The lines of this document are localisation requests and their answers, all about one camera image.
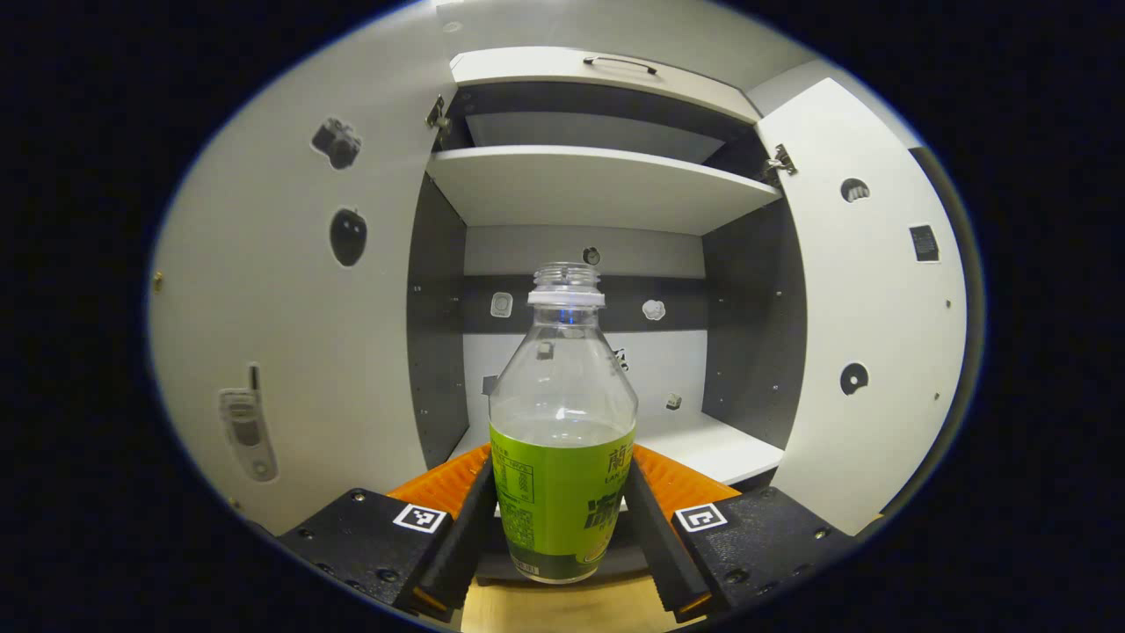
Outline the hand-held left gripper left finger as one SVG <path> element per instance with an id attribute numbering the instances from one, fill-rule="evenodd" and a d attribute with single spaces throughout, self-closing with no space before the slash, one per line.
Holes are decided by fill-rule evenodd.
<path id="1" fill-rule="evenodd" d="M 397 486 L 352 488 L 277 539 L 384 608 L 451 622 L 494 528 L 490 444 Z"/>

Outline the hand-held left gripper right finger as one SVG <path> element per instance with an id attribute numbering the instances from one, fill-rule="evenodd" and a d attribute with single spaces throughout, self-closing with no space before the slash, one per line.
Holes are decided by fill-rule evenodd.
<path id="1" fill-rule="evenodd" d="M 678 622 L 760 608 L 860 548 L 776 486 L 740 492 L 640 445 L 624 501 L 664 609 Z"/>

